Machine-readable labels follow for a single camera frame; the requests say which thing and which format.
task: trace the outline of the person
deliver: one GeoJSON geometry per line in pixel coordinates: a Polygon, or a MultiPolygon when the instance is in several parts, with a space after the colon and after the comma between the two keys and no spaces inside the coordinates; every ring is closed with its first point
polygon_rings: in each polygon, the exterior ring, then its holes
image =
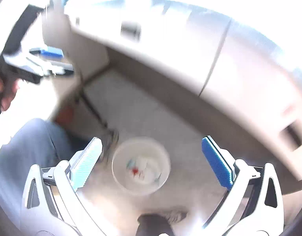
{"type": "MultiPolygon", "coordinates": [[[[0,92],[3,88],[0,79],[0,92]]],[[[15,82],[12,93],[2,99],[2,111],[10,107],[17,90],[15,82]]],[[[54,167],[61,160],[70,160],[76,151],[83,150],[90,141],[74,136],[61,127],[62,118],[55,121],[57,123],[30,120],[0,149],[0,213],[4,213],[0,226],[9,235],[20,234],[22,194],[30,167],[33,164],[38,164],[40,168],[54,167]]],[[[159,236],[163,233],[174,236],[171,225],[186,216],[187,212],[183,209],[143,214],[138,218],[136,236],[159,236]]]]}

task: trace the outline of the human hand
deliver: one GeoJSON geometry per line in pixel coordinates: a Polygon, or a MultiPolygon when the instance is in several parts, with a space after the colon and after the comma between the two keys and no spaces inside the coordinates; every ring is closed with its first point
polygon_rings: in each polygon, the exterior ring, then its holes
{"type": "MultiPolygon", "coordinates": [[[[14,99],[17,90],[19,89],[18,87],[18,80],[16,80],[12,86],[12,90],[10,93],[7,93],[2,97],[1,100],[1,111],[6,111],[10,107],[11,101],[14,99]]],[[[4,90],[4,84],[3,81],[0,79],[0,93],[3,92],[4,90]]]]}

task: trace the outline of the blue gripper pad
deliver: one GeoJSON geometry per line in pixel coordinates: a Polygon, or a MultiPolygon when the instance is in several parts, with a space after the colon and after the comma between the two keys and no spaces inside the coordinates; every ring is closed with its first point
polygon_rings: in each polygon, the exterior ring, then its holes
{"type": "Polygon", "coordinates": [[[233,185],[232,171],[218,149],[208,137],[202,139],[201,148],[220,185],[230,190],[233,185]]]}

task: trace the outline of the person's leg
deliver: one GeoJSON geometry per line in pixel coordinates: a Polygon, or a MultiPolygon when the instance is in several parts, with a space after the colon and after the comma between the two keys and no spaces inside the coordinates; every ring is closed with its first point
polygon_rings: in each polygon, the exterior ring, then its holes
{"type": "Polygon", "coordinates": [[[75,147],[69,135],[58,125],[33,119],[26,123],[0,149],[0,205],[10,220],[19,228],[22,194],[29,169],[53,167],[69,160],[82,150],[88,141],[80,140],[75,147]]]}
{"type": "Polygon", "coordinates": [[[183,209],[143,214],[138,218],[139,226],[136,236],[159,236],[163,233],[174,236],[171,225],[179,223],[186,216],[187,212],[183,209]]]}

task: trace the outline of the tile floor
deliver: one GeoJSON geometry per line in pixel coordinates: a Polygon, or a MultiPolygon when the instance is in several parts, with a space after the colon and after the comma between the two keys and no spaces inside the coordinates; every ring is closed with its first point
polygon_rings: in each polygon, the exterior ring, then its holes
{"type": "MultiPolygon", "coordinates": [[[[188,217],[173,226],[176,236],[199,231],[225,193],[201,152],[204,136],[114,70],[96,79],[86,88],[86,94],[109,127],[118,129],[119,144],[135,136],[152,137],[164,145],[171,160],[171,173],[163,187],[142,197],[131,196],[116,184],[111,171],[112,154],[107,163],[94,167],[77,193],[103,232],[107,236],[134,235],[140,214],[176,206],[189,210],[188,217]]],[[[82,103],[71,130],[87,137],[103,134],[82,103]]],[[[234,221],[242,214],[244,202],[234,221]]]]}

